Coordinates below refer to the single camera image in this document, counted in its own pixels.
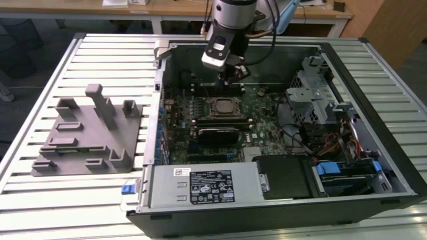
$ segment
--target blue tab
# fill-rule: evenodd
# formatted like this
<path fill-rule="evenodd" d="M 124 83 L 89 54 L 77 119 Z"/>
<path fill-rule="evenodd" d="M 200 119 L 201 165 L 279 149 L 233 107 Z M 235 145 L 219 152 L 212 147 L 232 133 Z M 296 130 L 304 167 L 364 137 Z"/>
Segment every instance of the blue tab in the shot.
<path fill-rule="evenodd" d="M 317 174 L 319 174 L 319 175 L 325 174 L 325 171 L 323 171 L 323 168 L 321 168 L 320 165 L 315 166 L 315 169 L 317 170 Z"/>
<path fill-rule="evenodd" d="M 323 174 L 340 174 L 341 170 L 336 162 L 321 162 L 315 166 L 319 175 Z"/>
<path fill-rule="evenodd" d="M 135 184 L 121 186 L 121 195 L 135 194 Z"/>
<path fill-rule="evenodd" d="M 380 173 L 383 168 L 382 168 L 382 165 L 380 165 L 379 161 L 373 161 L 372 165 L 373 165 L 376 173 Z"/>

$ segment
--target warning label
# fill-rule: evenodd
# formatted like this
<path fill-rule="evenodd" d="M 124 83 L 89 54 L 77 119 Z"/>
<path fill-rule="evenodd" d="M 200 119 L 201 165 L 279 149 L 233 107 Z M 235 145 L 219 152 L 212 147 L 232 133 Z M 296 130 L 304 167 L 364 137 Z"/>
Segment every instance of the warning label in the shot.
<path fill-rule="evenodd" d="M 193 205 L 235 202 L 232 171 L 189 172 L 189 195 Z"/>

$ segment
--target connector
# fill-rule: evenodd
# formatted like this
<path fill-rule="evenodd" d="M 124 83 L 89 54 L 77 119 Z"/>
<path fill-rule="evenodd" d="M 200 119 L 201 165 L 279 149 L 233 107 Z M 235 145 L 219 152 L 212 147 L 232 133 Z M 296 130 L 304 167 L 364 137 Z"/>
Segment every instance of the connector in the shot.
<path fill-rule="evenodd" d="M 201 28 L 200 28 L 200 35 L 201 35 L 201 36 L 205 35 L 205 29 L 207 29 L 207 24 L 203 23 Z"/>

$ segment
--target slotted metal surface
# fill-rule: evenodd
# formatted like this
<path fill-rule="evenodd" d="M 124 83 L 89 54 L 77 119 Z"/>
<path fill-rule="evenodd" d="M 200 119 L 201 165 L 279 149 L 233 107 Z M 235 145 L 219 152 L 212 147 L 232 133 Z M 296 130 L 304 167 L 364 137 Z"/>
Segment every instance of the slotted metal surface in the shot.
<path fill-rule="evenodd" d="M 156 76 L 153 45 L 159 38 L 200 40 L 195 36 L 88 34 L 75 39 L 1 161 L 0 239 L 108 239 L 147 240 L 128 221 L 120 202 L 125 181 L 141 176 L 151 93 Z M 403 150 L 427 178 L 427 115 L 396 74 L 369 45 L 356 39 L 283 38 L 287 42 L 329 42 Z M 31 166 L 48 136 L 60 97 L 84 97 L 87 84 L 103 84 L 113 104 L 133 99 L 143 104 L 143 119 L 133 171 L 123 174 L 32 177 Z M 343 88 L 337 91 L 347 99 Z M 127 197 L 125 205 L 137 203 Z M 395 209 L 340 226 L 316 226 L 255 231 L 187 239 L 426 239 L 427 205 Z"/>

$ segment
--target floor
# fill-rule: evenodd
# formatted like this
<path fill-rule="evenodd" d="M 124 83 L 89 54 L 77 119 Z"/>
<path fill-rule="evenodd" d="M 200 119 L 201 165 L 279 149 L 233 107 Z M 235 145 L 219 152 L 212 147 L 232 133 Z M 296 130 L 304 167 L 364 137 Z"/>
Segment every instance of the floor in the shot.
<path fill-rule="evenodd" d="M 75 33 L 116 33 L 117 27 L 107 20 L 92 20 L 91 24 L 84 20 L 67 20 L 65 28 L 60 29 L 52 19 L 35 19 L 33 24 L 39 31 L 44 45 L 29 52 L 31 58 L 37 66 L 37 72 L 21 79 L 9 79 L 0 71 L 0 80 L 15 94 L 13 102 L 0 100 L 0 142 L 12 141 L 25 121 L 28 113 L 37 100 L 45 83 L 49 80 L 56 65 L 63 57 Z M 188 23 L 173 23 L 167 27 L 167 34 L 183 34 L 197 32 L 200 27 Z M 152 33 L 149 22 L 144 28 L 140 21 L 133 21 L 127 29 L 128 34 Z M 427 104 L 427 44 L 422 43 L 412 56 L 404 62 L 398 74 L 412 88 L 415 94 Z M 0 159 L 3 158 L 8 144 L 0 143 Z"/>

